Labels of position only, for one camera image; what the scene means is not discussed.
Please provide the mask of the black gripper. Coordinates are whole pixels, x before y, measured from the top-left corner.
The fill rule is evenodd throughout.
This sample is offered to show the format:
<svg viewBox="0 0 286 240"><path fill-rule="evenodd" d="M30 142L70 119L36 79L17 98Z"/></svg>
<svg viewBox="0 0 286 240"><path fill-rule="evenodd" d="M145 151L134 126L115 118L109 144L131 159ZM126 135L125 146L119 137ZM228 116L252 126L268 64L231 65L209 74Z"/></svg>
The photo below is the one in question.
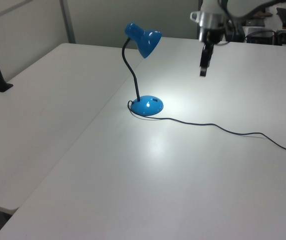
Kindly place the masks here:
<svg viewBox="0 0 286 240"><path fill-rule="evenodd" d="M204 43L200 60L200 76L205 77L213 55L214 45L219 44L224 36L224 27L210 29L200 27L199 41Z"/></svg>

